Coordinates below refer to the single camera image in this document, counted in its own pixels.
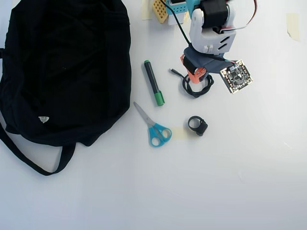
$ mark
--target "yellow breadboard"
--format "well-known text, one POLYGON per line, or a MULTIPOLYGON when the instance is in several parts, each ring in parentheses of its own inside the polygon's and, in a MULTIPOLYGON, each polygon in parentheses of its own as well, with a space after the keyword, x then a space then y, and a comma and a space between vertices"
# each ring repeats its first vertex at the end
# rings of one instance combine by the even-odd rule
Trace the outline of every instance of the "yellow breadboard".
POLYGON ((168 17, 168 14, 166 13, 166 7, 161 3, 160 0, 155 0, 153 2, 153 12, 160 23, 164 23, 168 17))

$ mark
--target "bag handle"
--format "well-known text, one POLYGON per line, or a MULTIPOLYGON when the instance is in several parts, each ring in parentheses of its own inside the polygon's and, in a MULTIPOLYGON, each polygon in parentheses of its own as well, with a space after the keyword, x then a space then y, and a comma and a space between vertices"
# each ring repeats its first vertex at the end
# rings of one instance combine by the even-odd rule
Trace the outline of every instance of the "bag handle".
POLYGON ((15 154, 16 157, 18 157, 21 161, 29 165, 32 169, 37 171, 38 173, 44 175, 44 176, 50 176, 53 174, 57 174, 61 172, 68 162, 71 160, 73 153, 76 148, 76 144, 70 145, 70 146, 63 146, 62 148, 62 153, 61 153, 61 158, 59 161, 59 166, 54 172, 47 172, 43 170, 41 167, 33 163, 31 160, 29 160, 19 149, 18 147, 14 144, 12 139, 7 135, 5 132, 4 128, 0 124, 0 139, 3 141, 3 143, 15 154))

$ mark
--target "black bag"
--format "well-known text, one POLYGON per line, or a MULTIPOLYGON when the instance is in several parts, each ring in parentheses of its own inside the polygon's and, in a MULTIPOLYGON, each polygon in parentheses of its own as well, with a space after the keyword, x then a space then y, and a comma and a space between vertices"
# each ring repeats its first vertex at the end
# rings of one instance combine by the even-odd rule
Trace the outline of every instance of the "black bag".
POLYGON ((62 171, 80 142, 92 145, 130 106, 130 23, 121 0, 22 0, 11 13, 0 82, 6 131, 63 147, 46 172, 0 125, 0 139, 43 175, 62 171))

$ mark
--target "white logo patch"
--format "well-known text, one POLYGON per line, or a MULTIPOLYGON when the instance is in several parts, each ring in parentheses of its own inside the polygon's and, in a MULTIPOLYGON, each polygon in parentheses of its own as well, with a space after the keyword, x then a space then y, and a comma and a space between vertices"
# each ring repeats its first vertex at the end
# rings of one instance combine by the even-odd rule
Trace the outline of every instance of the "white logo patch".
POLYGON ((41 122, 46 123, 49 120, 48 116, 39 116, 38 117, 40 119, 41 122))

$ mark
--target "green marker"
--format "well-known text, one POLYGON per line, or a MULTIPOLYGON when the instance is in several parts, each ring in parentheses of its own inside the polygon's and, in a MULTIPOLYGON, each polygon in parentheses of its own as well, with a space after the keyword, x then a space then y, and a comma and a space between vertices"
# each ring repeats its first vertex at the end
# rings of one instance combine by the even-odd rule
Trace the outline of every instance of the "green marker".
POLYGON ((165 101, 164 101, 162 92, 159 90, 157 81, 154 77, 154 71, 153 71, 152 65, 150 64, 150 61, 149 60, 144 61, 144 66, 145 66, 150 84, 152 85, 152 88, 153 88, 155 100, 157 101, 158 106, 162 106, 165 104, 165 101))

